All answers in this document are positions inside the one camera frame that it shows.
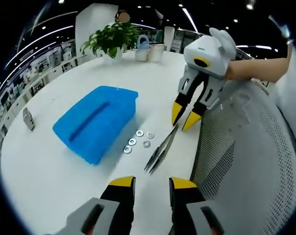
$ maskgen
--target gray gripper part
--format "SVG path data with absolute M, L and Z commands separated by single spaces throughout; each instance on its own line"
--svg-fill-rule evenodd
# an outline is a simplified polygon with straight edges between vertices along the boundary
M 119 204 L 115 201 L 92 198 L 71 213 L 66 220 L 66 226 L 55 235 L 86 235 L 83 233 L 83 227 L 88 222 L 94 225 L 92 235 L 108 235 Z

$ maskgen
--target white flower pot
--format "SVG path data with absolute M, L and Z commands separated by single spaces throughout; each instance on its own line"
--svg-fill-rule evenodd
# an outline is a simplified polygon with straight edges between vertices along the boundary
M 121 48 L 118 47 L 115 58 L 111 58 L 109 55 L 103 53 L 103 61 L 107 65 L 118 64 L 122 60 L 122 55 L 123 55 L 123 52 Z

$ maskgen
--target black ceiling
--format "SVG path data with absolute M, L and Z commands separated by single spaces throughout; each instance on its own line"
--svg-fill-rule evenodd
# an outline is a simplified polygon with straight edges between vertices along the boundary
M 119 9 L 128 11 L 132 23 L 161 28 L 163 26 L 160 25 L 157 18 L 157 10 L 164 16 L 163 25 L 173 26 L 175 24 L 175 27 L 194 31 L 182 7 L 179 6 L 179 4 L 182 4 L 189 11 L 200 33 L 208 34 L 208 26 L 218 29 L 228 27 L 227 31 L 237 45 L 260 45 L 272 48 L 272 50 L 255 47 L 241 48 L 251 56 L 276 58 L 286 55 L 286 41 L 282 38 L 280 30 L 269 20 L 271 11 L 267 5 L 261 4 L 262 1 L 256 1 L 255 8 L 251 11 L 247 10 L 245 0 L 172 0 L 165 3 L 161 3 L 159 0 L 147 0 L 144 3 L 137 4 L 121 0 L 64 0 L 63 4 L 59 4 L 58 0 L 52 0 L 23 3 L 25 8 L 30 10 L 28 21 L 22 28 L 13 29 L 16 32 L 14 44 L 6 55 L 5 64 L 17 53 L 18 49 L 23 49 L 36 39 L 70 25 L 75 26 L 76 15 L 94 2 L 116 4 Z M 67 38 L 74 38 L 74 27 L 53 33 L 37 41 L 20 55 L 23 56 L 31 49 L 42 48 L 52 42 L 61 43 Z M 3 80 L 6 78 L 5 74 L 14 69 L 14 64 L 14 61 L 12 61 L 6 68 Z

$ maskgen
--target human arm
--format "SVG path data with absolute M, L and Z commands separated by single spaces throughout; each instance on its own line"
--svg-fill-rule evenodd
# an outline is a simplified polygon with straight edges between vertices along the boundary
M 287 58 L 231 61 L 226 79 L 250 79 L 253 77 L 262 81 L 277 82 L 287 72 L 291 55 L 292 46 L 289 45 Z

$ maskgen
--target gray mesh fabric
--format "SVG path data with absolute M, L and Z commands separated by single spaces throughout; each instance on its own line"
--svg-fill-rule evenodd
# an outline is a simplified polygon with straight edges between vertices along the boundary
M 225 234 L 276 234 L 292 215 L 296 153 L 280 111 L 254 83 L 203 117 L 191 180 L 227 213 L 221 223 L 234 224 Z

